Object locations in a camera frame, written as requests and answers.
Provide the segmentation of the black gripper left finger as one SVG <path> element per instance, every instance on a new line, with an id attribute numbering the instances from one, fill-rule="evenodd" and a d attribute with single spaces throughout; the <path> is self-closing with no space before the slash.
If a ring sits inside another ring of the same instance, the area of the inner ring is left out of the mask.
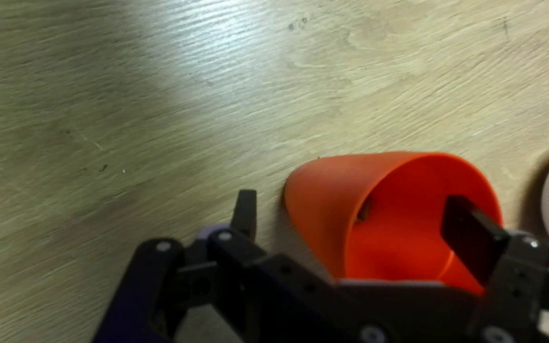
<path id="1" fill-rule="evenodd" d="M 231 223 L 208 238 L 208 255 L 220 261 L 258 261 L 266 252 L 256 244 L 256 235 L 258 193 L 243 189 Z"/>

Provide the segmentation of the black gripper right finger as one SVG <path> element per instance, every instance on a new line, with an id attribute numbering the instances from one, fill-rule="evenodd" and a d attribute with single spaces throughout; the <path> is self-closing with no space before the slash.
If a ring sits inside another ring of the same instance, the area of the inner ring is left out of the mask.
<path id="1" fill-rule="evenodd" d="M 502 229 L 464 196 L 447 198 L 441 235 L 489 297 L 542 297 L 549 252 L 536 236 Z"/>

